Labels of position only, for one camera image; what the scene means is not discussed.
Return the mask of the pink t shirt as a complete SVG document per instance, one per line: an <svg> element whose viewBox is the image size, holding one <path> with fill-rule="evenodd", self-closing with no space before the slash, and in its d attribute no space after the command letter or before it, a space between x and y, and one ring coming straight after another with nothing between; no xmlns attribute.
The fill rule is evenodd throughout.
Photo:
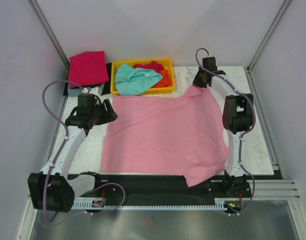
<svg viewBox="0 0 306 240"><path fill-rule="evenodd" d="M100 170L183 176L189 187L220 173L228 160L221 109L207 88L179 97L114 96Z"/></svg>

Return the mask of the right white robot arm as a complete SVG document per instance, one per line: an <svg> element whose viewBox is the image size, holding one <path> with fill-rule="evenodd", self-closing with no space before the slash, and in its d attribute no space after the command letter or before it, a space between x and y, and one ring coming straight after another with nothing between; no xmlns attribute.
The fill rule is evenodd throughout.
<svg viewBox="0 0 306 240"><path fill-rule="evenodd" d="M193 85L213 88L224 100L222 124L228 134L228 160L219 188L228 197L247 190L249 173L242 163L244 137L255 127L256 115L253 95L242 93L219 70L214 57L205 57L198 63L198 72Z"/></svg>

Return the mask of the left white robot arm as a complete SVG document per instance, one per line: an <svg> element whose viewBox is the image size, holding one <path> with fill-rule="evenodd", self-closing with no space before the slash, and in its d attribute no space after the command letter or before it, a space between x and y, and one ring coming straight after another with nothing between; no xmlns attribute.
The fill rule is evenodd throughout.
<svg viewBox="0 0 306 240"><path fill-rule="evenodd" d="M99 196L103 185L95 173L82 172L69 179L69 170L81 144L94 126L108 124L117 119L109 99L101 100L92 93L82 93L64 122L64 134L58 150L38 173L31 173L27 183L33 208L67 213L75 199L86 192Z"/></svg>

